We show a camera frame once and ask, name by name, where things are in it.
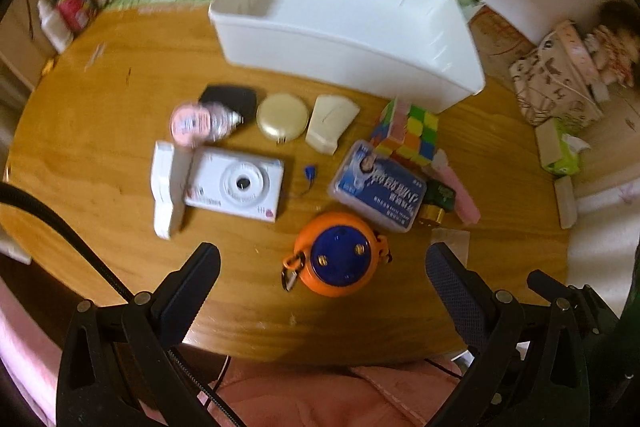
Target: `bottle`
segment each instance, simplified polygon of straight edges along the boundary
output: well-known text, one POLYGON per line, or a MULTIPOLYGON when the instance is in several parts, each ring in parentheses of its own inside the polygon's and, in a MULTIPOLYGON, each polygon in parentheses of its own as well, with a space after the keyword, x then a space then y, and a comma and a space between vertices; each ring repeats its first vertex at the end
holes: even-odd
POLYGON ((43 33, 58 53, 62 53, 73 42, 74 35, 66 26, 65 20, 47 0, 38 1, 38 12, 43 33))
POLYGON ((242 123, 242 116, 221 103, 183 103, 171 116, 171 134, 183 147, 196 148, 229 136, 242 123))

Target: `orange toy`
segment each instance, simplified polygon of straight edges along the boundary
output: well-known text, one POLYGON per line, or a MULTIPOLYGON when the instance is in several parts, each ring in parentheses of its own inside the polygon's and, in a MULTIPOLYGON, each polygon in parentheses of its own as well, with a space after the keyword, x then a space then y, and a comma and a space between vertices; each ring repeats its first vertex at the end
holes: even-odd
POLYGON ((346 212, 313 219, 300 231, 293 251, 283 261, 283 288, 290 291, 300 277, 327 297, 354 293, 371 280, 380 258, 391 261, 386 237, 346 212))

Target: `patterned bag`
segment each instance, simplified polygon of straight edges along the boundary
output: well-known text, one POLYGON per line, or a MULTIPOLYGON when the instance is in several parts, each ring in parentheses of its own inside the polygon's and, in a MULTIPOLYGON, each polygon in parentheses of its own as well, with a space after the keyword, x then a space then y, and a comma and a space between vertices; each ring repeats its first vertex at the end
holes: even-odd
POLYGON ((600 75, 571 21, 556 26, 509 72, 522 115, 533 126, 554 116, 576 133, 602 117, 587 88, 600 75))

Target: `tissue box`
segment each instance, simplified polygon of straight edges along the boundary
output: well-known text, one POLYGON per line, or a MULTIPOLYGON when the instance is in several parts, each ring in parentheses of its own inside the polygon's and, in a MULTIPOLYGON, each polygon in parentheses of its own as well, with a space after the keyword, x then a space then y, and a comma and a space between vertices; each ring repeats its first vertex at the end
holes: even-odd
POLYGON ((433 160, 437 131, 437 116, 395 98, 384 108, 370 142, 381 156, 422 168, 433 160))
POLYGON ((536 127, 536 140, 540 165, 545 171, 557 176, 573 176, 580 172, 578 152, 584 147, 580 147, 580 144, 572 146, 572 141, 582 140, 567 133, 558 118, 549 118, 536 127))

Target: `blue lid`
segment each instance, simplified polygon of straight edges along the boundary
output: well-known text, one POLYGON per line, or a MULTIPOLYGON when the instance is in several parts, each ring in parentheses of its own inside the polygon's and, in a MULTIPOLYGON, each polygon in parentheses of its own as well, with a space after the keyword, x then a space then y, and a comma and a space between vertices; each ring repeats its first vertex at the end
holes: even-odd
POLYGON ((353 227, 324 230, 311 247, 311 266, 322 282, 349 286, 364 276, 371 264, 371 246, 353 227))

